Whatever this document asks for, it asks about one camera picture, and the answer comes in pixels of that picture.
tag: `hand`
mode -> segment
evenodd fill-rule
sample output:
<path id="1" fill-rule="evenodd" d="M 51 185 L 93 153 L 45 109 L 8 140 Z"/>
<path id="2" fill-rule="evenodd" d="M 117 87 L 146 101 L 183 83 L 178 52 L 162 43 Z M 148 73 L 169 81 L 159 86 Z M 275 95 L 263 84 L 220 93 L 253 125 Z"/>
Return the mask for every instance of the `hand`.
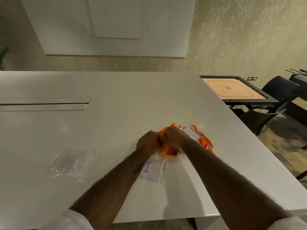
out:
<path id="1" fill-rule="evenodd" d="M 153 156 L 156 151 L 161 146 L 162 139 L 159 134 L 154 131 L 148 131 L 145 135 L 143 135 L 136 144 L 136 150 L 141 149 L 144 150 L 145 153 L 148 153 L 149 156 Z"/>
<path id="2" fill-rule="evenodd" d="M 163 143 L 175 149 L 182 149 L 191 140 L 190 136 L 176 127 L 168 127 L 163 134 Z"/>

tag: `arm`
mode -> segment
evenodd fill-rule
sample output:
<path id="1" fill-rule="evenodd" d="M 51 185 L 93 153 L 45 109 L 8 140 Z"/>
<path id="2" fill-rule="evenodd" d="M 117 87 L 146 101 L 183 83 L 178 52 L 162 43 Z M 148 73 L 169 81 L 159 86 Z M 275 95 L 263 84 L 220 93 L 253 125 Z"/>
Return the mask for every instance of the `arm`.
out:
<path id="1" fill-rule="evenodd" d="M 160 141 L 157 132 L 146 133 L 139 139 L 136 150 L 96 182 L 70 209 L 85 216 L 95 230 L 108 229 L 144 164 L 158 150 Z"/>
<path id="2" fill-rule="evenodd" d="M 163 141 L 186 153 L 230 230 L 267 230 L 275 221 L 289 217 L 266 194 L 184 131 L 169 127 Z"/>

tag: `clear plastic badge holder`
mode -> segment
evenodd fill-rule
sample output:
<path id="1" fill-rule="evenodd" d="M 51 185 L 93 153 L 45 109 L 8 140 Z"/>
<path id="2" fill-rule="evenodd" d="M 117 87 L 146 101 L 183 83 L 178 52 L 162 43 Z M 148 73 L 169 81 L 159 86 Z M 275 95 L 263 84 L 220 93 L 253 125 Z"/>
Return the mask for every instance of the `clear plastic badge holder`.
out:
<path id="1" fill-rule="evenodd" d="M 166 162 L 149 158 L 139 176 L 162 183 L 164 181 L 166 168 Z"/>
<path id="2" fill-rule="evenodd" d="M 69 148 L 61 151 L 50 163 L 51 177 L 67 175 L 83 181 L 93 165 L 93 150 Z"/>

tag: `carrom board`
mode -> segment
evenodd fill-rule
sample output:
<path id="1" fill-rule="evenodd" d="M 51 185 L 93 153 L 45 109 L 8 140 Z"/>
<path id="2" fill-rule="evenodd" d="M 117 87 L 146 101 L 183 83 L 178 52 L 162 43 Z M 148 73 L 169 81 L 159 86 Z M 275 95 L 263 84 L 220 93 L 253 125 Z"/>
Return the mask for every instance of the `carrom board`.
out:
<path id="1" fill-rule="evenodd" d="M 266 99 L 235 78 L 202 78 L 221 99 Z"/>

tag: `black chair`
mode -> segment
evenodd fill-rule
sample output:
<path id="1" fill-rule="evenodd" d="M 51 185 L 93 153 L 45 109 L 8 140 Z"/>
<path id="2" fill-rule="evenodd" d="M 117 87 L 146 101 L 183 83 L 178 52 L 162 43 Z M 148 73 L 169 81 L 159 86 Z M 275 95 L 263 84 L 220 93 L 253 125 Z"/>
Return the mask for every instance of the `black chair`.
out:
<path id="1" fill-rule="evenodd" d="M 263 113 L 257 112 L 255 110 L 249 110 L 244 112 L 242 109 L 233 109 L 232 110 L 239 119 L 253 132 L 255 135 L 260 135 L 262 128 L 266 123 L 272 119 L 274 116 L 285 112 L 286 109 L 275 113 Z"/>
<path id="2" fill-rule="evenodd" d="M 281 76 L 274 77 L 263 88 L 262 91 L 277 99 L 279 102 L 276 105 L 268 105 L 265 107 L 271 113 L 282 110 L 288 102 L 297 98 L 296 90 L 299 85 L 293 81 L 289 81 Z M 259 105 L 246 105 L 249 110 L 261 109 Z"/>

